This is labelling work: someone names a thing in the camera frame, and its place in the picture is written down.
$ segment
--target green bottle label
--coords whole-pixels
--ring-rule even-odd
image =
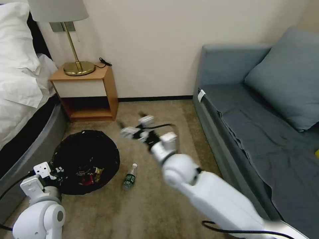
[[[135,181],[135,176],[133,174],[127,174],[125,179],[125,182],[131,182],[132,184],[134,184]]]

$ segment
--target table lamp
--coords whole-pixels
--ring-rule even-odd
[[[70,42],[75,62],[67,63],[64,72],[71,76],[86,75],[95,70],[88,61],[79,61],[66,22],[83,20],[89,17],[83,0],[28,0],[30,11],[36,22],[62,22]]]

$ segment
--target gray blanket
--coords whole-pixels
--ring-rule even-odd
[[[272,202],[283,219],[317,239],[319,159],[314,149],[319,148],[319,135],[298,133],[242,84],[202,89],[260,178],[271,187]]]

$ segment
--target sofa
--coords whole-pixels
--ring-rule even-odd
[[[264,219],[286,221],[316,238],[319,124],[299,132],[245,83],[271,49],[265,44],[203,46],[193,102],[224,180]]]

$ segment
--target wooden nightstand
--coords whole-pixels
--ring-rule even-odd
[[[60,67],[49,79],[71,122],[115,120],[118,108],[112,67],[96,67],[84,76],[68,76]]]

